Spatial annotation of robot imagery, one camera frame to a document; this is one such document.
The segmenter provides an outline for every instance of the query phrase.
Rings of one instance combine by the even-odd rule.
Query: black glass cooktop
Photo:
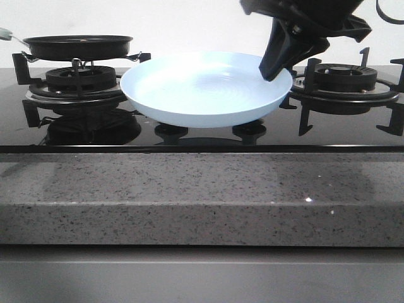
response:
[[[398,82],[396,66],[377,67],[379,78]],[[360,110],[307,109],[289,97],[258,121],[215,129],[160,124],[128,101],[80,119],[37,109],[43,125],[29,127],[14,69],[0,69],[0,152],[366,152],[404,151],[404,97]],[[83,132],[88,123],[95,131]]]

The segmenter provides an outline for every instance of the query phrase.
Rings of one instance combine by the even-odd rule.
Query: granite countertop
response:
[[[401,153],[0,154],[0,244],[404,246]]]

